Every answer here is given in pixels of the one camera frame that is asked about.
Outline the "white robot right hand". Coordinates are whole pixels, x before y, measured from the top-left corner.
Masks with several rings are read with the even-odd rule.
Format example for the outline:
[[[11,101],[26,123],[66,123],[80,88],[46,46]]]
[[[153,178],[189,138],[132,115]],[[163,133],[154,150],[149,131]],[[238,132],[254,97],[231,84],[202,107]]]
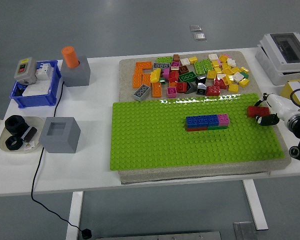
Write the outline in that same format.
[[[264,93],[262,100],[260,100],[256,105],[258,106],[261,102],[267,103],[272,111],[272,114],[264,116],[257,115],[255,120],[259,125],[273,126],[276,125],[280,120],[283,120],[285,126],[291,132],[293,131],[293,126],[300,118],[300,111],[297,110],[297,107],[291,100],[274,93]]]

